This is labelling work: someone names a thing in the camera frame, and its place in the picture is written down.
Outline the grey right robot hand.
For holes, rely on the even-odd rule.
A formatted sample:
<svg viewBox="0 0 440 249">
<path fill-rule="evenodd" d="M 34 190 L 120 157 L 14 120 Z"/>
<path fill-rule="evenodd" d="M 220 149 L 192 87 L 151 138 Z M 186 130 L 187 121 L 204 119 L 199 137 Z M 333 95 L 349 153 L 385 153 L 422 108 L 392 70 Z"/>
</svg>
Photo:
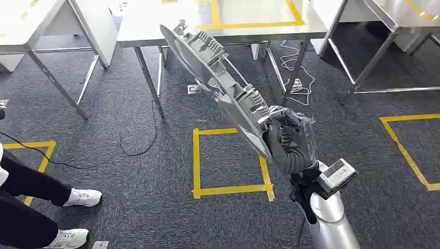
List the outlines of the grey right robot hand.
<svg viewBox="0 0 440 249">
<path fill-rule="evenodd" d="M 317 148 L 312 119 L 279 105 L 269 107 L 269 118 L 263 140 L 276 167 L 285 174 L 296 174 L 314 167 Z"/>
</svg>

